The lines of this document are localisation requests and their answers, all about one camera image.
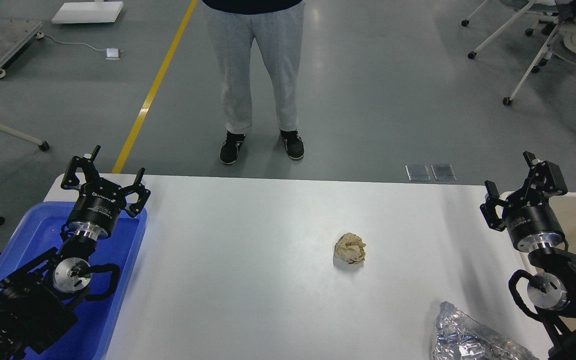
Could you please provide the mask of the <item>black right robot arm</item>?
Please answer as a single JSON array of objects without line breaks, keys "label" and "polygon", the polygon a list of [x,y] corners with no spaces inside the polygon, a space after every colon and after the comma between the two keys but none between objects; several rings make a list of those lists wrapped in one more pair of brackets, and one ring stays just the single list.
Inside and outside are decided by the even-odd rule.
[{"label": "black right robot arm", "polygon": [[576,360],[576,254],[550,206],[550,198],[569,191],[560,167],[523,152],[529,168],[522,186],[501,198],[496,183],[487,180],[480,212],[487,226],[507,231],[514,249],[526,253],[541,271],[519,269],[509,280],[515,305],[544,326],[553,346],[551,360]]}]

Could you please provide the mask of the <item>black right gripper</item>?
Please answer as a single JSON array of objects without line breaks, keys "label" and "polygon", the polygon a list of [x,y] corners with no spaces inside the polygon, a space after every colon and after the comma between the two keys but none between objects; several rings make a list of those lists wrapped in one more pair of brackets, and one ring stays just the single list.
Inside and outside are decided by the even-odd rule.
[{"label": "black right gripper", "polygon": [[[560,167],[551,161],[540,161],[537,156],[522,153],[529,173],[522,186],[522,198],[507,196],[501,199],[495,182],[485,180],[485,201],[480,212],[487,226],[496,231],[507,230],[515,250],[530,253],[538,248],[555,248],[565,243],[566,235],[547,202],[555,196],[564,196],[569,189]],[[529,201],[541,201],[532,204]],[[504,208],[502,218],[498,207]]]}]

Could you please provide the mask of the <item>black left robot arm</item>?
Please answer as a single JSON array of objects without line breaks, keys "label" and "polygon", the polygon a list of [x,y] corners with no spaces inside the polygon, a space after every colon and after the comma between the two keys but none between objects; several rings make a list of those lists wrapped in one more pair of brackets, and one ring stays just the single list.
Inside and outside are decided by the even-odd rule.
[{"label": "black left robot arm", "polygon": [[121,267],[90,264],[98,241],[108,239],[121,212],[135,218],[150,195],[143,184],[146,169],[121,186],[100,175],[91,155],[71,158],[61,188],[78,198],[62,224],[60,248],[52,247],[0,281],[0,360],[22,360],[26,349],[40,354],[78,321],[75,309],[84,301],[103,301],[118,289]]}]

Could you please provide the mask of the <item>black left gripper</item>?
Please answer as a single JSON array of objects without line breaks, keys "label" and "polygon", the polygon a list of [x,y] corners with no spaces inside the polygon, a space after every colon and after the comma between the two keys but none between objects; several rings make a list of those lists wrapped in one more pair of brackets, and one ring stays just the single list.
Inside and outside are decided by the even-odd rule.
[{"label": "black left gripper", "polygon": [[[91,224],[99,229],[98,239],[107,239],[112,235],[121,210],[135,218],[146,206],[151,191],[142,182],[146,173],[144,167],[139,169],[134,182],[126,187],[103,180],[94,164],[100,150],[101,146],[96,145],[90,157],[73,156],[62,176],[61,188],[79,192],[67,218],[67,228],[76,231],[84,228],[85,224]],[[77,176],[78,170],[84,175],[83,183]],[[137,200],[129,203],[127,198],[130,195],[137,195]]]}]

